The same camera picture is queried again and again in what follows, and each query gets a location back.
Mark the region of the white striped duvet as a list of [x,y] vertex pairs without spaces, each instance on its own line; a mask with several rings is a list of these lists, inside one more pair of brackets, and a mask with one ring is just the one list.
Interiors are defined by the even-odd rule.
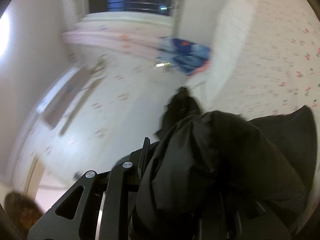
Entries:
[[259,0],[227,0],[217,16],[211,59],[188,80],[188,87],[204,109],[223,89],[238,63]]

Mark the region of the crumpled black jacket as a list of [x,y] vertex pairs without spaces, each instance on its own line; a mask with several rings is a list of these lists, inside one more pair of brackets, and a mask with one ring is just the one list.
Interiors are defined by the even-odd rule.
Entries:
[[159,130],[155,133],[162,140],[171,128],[179,121],[191,115],[201,115],[202,109],[190,95],[187,87],[180,87],[165,107]]

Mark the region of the large black puffer jacket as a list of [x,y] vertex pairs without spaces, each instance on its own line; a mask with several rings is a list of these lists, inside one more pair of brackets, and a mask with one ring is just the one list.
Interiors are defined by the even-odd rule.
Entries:
[[135,239],[259,238],[245,228],[273,212],[288,229],[303,214],[317,161],[308,106],[245,120],[220,111],[189,116],[151,145],[132,214]]

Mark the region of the white wall socket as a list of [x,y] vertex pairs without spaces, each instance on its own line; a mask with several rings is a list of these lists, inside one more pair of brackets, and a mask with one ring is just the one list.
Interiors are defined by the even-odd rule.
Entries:
[[163,68],[163,67],[167,67],[170,65],[170,62],[164,62],[164,63],[157,63],[156,67],[157,68]]

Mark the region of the cherry print bed sheet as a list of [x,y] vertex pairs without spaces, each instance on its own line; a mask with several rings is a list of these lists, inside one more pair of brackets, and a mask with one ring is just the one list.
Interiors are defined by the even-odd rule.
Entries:
[[207,108],[251,119],[302,106],[319,116],[319,20],[307,0],[258,0],[235,68]]

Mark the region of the blue pink cartoon curtain left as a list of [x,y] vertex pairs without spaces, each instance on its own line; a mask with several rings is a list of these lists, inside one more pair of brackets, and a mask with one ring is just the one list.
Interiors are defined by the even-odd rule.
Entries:
[[145,30],[139,34],[127,29],[76,29],[62,33],[61,40],[66,44],[101,47],[140,56],[156,64],[170,62],[167,67],[176,68],[187,76],[203,71],[212,52],[197,43],[157,36]]

